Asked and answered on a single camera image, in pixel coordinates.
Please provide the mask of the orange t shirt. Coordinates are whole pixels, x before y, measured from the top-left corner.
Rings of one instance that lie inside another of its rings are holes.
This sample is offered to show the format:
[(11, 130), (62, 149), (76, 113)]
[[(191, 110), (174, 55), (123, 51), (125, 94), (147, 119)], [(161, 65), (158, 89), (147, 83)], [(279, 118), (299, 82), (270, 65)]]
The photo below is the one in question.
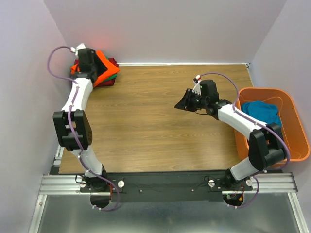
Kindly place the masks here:
[(106, 58), (100, 50), (91, 48), (70, 47), (70, 52), (76, 55), (74, 65), (70, 68), (73, 84), (81, 87), (82, 82), (90, 82), (93, 87), (114, 84), (117, 73), (120, 72), (116, 61)]

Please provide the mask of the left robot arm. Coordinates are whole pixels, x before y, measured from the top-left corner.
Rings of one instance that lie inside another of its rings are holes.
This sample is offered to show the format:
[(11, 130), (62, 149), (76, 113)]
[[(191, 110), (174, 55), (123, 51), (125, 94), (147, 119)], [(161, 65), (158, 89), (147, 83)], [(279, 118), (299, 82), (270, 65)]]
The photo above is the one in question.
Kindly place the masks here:
[(104, 166), (91, 146), (93, 134), (85, 109), (98, 76), (107, 71), (107, 67), (96, 51), (83, 43), (69, 50), (78, 58), (78, 63), (68, 78), (72, 82), (68, 100), (61, 111), (53, 113), (53, 123), (59, 145), (70, 151), (84, 169), (82, 180), (78, 183), (81, 189), (104, 192), (111, 185)]

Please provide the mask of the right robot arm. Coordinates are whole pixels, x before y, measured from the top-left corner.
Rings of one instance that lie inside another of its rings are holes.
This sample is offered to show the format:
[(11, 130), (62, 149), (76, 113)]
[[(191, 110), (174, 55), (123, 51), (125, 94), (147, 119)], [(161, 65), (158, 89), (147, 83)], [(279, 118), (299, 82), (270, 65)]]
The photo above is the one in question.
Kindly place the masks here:
[(188, 112), (205, 110), (207, 115), (226, 123), (246, 137), (248, 156), (225, 171), (224, 186), (229, 190), (235, 190), (251, 175), (283, 160), (289, 161), (290, 152), (283, 140), (280, 126), (258, 121), (236, 108), (230, 101), (220, 99), (213, 80), (196, 81), (194, 88), (188, 88), (174, 107)]

